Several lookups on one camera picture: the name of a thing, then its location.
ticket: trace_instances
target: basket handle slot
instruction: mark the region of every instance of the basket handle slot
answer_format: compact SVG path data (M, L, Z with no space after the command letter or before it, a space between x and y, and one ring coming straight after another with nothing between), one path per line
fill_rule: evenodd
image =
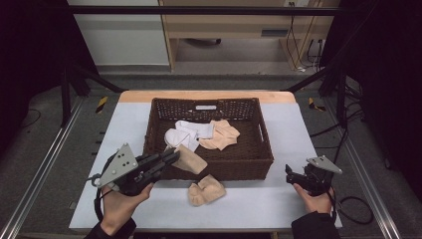
M217 106L195 106L196 111L215 111Z
M264 136L263 136L263 131L261 129L261 124L260 123L258 123L258 129L260 130L260 139L261 139L261 142L263 142L264 141Z

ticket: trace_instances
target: brown woven basket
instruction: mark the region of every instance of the brown woven basket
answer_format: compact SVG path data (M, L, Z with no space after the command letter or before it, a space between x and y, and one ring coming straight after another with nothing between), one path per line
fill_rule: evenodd
M203 106L212 110L201 110ZM211 174L217 180L265 179L273 163L270 141L264 124L259 100L178 100L153 99L145 136L144 153L158 153L166 148L164 134L175 128L178 120L208 123L210 120L227 120L240 133L237 143L219 149L206 149L201 145L195 153L207 161L208 166L198 175L168 167L163 179L200 180Z

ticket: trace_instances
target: table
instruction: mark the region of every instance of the table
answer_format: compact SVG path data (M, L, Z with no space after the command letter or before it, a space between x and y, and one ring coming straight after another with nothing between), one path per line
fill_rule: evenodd
M191 181L160 180L150 198L133 214L141 232L277 232L291 228L291 222L305 212L303 202L286 183L285 165L303 173L306 159L316 152L291 93L224 91L128 91L121 94L105 133L90 176L102 171L106 160L125 142L134 155L143 151L150 101L153 98L227 99L259 98L270 138L274 163L265 180L222 181L227 195L206 205L189 204ZM93 200L97 189L84 187L70 228L88 232L97 223ZM337 217L335 223L341 227Z
M160 6L337 7L339 0L159 0ZM279 39L292 70L302 66L311 40L326 39L333 17L162 15L171 70L175 69L179 39Z

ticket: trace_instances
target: white fabric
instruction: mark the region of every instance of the white fabric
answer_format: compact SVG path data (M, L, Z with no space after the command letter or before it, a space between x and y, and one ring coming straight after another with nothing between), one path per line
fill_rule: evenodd
M192 133L170 128L164 135L164 141L169 147L177 147L183 144L191 151L195 151L199 142L192 136Z
M211 123L189 122L179 120L176 122L176 129L179 130L195 130L197 138L211 138L214 125Z

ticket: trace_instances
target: beige sock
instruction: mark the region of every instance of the beige sock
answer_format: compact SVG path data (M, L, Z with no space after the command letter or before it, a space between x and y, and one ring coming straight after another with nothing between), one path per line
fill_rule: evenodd
M199 139L199 144L207 149L218 148L223 150L226 146L237 143L240 133L225 120L211 120L214 124L213 137L210 139Z
M226 189L212 175L208 175L202 178L198 184L192 183L188 194L192 205L200 206L226 195Z
M194 206L200 206L206 203L205 198L202 196L202 190L195 183L192 183L188 189L189 201Z
M199 174L208 165L202 157L183 144L180 144L176 151L180 151L180 157L172 165L177 168Z

